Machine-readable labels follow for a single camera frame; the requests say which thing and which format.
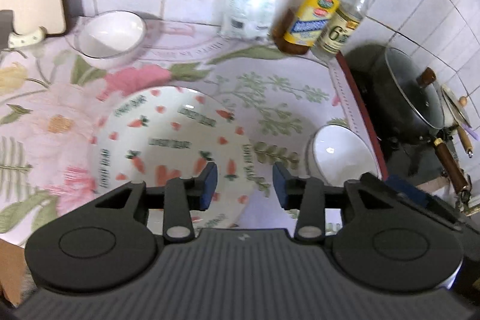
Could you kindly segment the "white ribbed bowl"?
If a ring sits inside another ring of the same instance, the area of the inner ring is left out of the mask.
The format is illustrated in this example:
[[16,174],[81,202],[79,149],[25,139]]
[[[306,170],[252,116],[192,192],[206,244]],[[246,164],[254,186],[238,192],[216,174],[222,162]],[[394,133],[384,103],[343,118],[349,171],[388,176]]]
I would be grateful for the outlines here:
[[109,70],[132,62],[142,51],[147,26],[126,10],[112,10],[86,22],[75,34],[73,48],[92,67]]
[[306,172],[325,184],[343,187],[364,173],[382,178],[377,160],[366,143],[354,132],[339,125],[326,125],[309,139],[305,152]]

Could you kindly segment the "pink rabbit carrot plate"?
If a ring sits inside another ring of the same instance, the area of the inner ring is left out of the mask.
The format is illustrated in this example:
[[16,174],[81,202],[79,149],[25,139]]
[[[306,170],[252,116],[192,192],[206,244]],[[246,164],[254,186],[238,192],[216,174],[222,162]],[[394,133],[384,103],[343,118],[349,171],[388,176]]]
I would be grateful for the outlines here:
[[211,204],[191,214],[196,229],[233,227],[255,189],[244,129],[232,111],[191,88],[156,87],[126,97],[100,118],[89,162],[98,195],[128,181],[163,186],[216,163]]

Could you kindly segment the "black wok with glass lid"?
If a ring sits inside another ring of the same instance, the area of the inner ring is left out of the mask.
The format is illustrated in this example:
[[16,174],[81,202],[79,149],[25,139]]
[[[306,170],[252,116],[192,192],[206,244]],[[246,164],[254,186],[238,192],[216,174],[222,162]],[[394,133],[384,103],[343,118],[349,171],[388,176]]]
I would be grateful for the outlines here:
[[345,55],[380,145],[387,173],[412,185],[445,175],[471,189],[456,159],[434,71],[397,48],[370,44]]

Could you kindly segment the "white vinegar bottle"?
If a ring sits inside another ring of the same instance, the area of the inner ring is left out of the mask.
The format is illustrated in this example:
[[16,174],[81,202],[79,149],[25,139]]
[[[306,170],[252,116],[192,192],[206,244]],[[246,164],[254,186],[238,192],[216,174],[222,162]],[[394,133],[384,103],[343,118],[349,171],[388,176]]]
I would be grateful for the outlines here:
[[323,28],[312,53],[321,61],[328,62],[346,45],[353,32],[365,18],[372,0],[343,0]]

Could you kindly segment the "floral tablecloth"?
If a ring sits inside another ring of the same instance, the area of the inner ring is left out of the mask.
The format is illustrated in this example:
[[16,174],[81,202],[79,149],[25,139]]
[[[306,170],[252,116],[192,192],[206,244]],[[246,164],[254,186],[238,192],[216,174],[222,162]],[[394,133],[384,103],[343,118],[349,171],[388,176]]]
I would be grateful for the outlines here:
[[250,140],[255,192],[243,227],[292,229],[270,188],[271,166],[303,169],[310,137],[327,124],[369,142],[373,128],[345,62],[323,65],[270,45],[224,40],[213,26],[150,20],[135,62],[89,65],[74,35],[1,54],[1,238],[22,246],[33,229],[89,201],[93,131],[123,97],[176,85],[215,98]]

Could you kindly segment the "cooking wine bottle yellow label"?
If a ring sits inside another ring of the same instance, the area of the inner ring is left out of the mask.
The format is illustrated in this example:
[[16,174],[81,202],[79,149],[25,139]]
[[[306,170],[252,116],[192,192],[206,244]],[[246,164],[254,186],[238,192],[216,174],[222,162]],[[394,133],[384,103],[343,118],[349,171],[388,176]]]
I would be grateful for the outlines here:
[[272,40],[285,54],[306,54],[315,44],[341,0],[301,0],[272,30]]

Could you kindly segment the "white salt bag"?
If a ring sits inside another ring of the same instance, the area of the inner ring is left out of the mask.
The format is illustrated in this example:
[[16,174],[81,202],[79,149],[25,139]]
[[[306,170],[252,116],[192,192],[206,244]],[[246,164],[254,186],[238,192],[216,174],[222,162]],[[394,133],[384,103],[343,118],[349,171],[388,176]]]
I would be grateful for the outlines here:
[[220,35],[227,39],[267,41],[280,0],[222,0]]

